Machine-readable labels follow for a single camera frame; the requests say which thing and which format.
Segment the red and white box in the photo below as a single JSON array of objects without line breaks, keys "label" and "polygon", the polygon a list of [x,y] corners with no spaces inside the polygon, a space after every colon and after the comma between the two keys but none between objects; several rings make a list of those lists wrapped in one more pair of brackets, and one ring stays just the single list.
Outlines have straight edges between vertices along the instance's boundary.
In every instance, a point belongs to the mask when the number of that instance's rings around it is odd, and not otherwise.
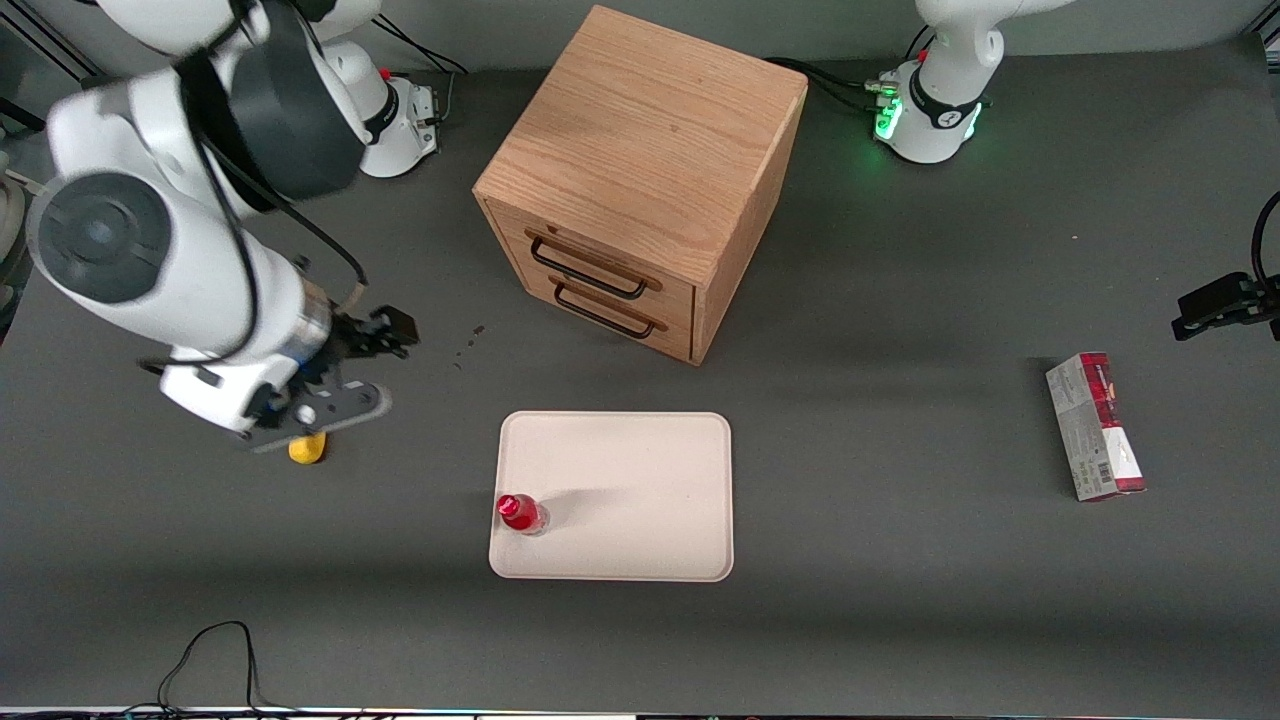
[{"label": "red and white box", "polygon": [[1082,352],[1044,374],[1080,502],[1147,489],[1116,415],[1106,352]]}]

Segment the table surface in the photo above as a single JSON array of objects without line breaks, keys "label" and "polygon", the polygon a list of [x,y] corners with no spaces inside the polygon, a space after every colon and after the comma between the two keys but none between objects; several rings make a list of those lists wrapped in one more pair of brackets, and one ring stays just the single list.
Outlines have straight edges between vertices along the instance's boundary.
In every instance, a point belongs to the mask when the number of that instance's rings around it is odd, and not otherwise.
[{"label": "table surface", "polygon": [[[1012,58],[941,167],[814,94],[700,369],[508,268],[470,188],[540,77],[460,79],[440,155],[306,205],[369,269],[366,304],[424,338],[351,364],[396,406],[321,465],[241,452],[133,366],[154,343],[33,281],[0,352],[5,705],[145,701],[238,618],[292,705],[1280,715],[1280,347],[1169,328],[1180,295],[1248,268],[1280,184],[1256,40]],[[305,231],[251,228],[344,292]],[[1089,350],[1112,354],[1149,483],[1097,505],[1043,379]],[[728,579],[495,577],[498,430],[525,409],[724,415]],[[174,701],[238,705],[238,643],[210,637]]]}]

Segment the wooden cabinet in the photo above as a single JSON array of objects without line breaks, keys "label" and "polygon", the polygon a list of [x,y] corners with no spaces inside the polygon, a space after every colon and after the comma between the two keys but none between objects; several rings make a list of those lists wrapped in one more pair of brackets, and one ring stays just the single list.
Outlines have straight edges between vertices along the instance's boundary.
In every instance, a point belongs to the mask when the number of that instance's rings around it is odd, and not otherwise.
[{"label": "wooden cabinet", "polygon": [[806,88],[596,6],[474,191],[534,297],[699,365],[777,205]]}]

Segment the metal handle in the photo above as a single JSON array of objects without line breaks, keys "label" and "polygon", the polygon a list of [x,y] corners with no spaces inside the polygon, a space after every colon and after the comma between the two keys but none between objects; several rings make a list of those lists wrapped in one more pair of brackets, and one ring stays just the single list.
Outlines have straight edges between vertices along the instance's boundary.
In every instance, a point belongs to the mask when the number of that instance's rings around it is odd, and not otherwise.
[{"label": "metal handle", "polygon": [[654,323],[653,320],[649,320],[648,324],[645,325],[645,329],[643,332],[636,332],[636,331],[634,331],[634,329],[631,329],[631,328],[628,328],[626,325],[620,325],[618,323],[614,323],[613,320],[611,320],[611,319],[608,319],[608,318],[605,318],[603,315],[593,313],[593,311],[588,310],[586,307],[582,307],[581,305],[573,305],[568,300],[564,300],[563,293],[564,293],[564,283],[556,283],[556,304],[557,305],[559,305],[561,307],[563,307],[563,309],[566,309],[566,310],[568,310],[571,313],[576,313],[576,314],[586,318],[588,320],[595,320],[596,323],[599,323],[599,324],[609,328],[611,331],[620,332],[620,333],[622,333],[622,334],[625,334],[625,336],[627,336],[627,337],[630,337],[632,340],[644,340],[644,338],[652,336],[653,334],[653,329],[657,327],[657,323]]},{"label": "metal handle", "polygon": [[613,295],[616,297],[621,297],[622,300],[635,300],[635,299],[640,297],[640,295],[645,291],[646,287],[649,287],[648,281],[639,281],[640,284],[636,286],[636,288],[634,291],[631,291],[631,292],[627,292],[627,291],[622,290],[621,287],[613,287],[612,284],[609,284],[607,282],[598,281],[598,279],[593,278],[591,275],[582,274],[582,273],[575,270],[573,268],[570,268],[568,265],[566,265],[563,263],[557,263],[556,260],[552,260],[550,258],[547,258],[545,255],[539,255],[538,250],[543,245],[545,245],[543,242],[543,238],[540,238],[538,236],[534,236],[534,245],[529,250],[534,255],[534,260],[538,260],[539,264],[547,265],[548,268],[550,268],[553,270],[558,270],[561,273],[564,273],[566,275],[568,275],[568,277],[571,277],[571,278],[573,278],[576,281],[584,282],[584,283],[594,287],[595,290],[603,290],[604,292],[608,292],[609,295]]}]

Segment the small bottle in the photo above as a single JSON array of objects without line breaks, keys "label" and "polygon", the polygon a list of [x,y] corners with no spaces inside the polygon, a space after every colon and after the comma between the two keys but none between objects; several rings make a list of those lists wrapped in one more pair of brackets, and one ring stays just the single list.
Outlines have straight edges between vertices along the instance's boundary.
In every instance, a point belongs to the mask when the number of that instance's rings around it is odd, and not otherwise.
[{"label": "small bottle", "polygon": [[517,533],[536,537],[547,532],[550,514],[527,495],[504,495],[498,498],[498,516]]}]

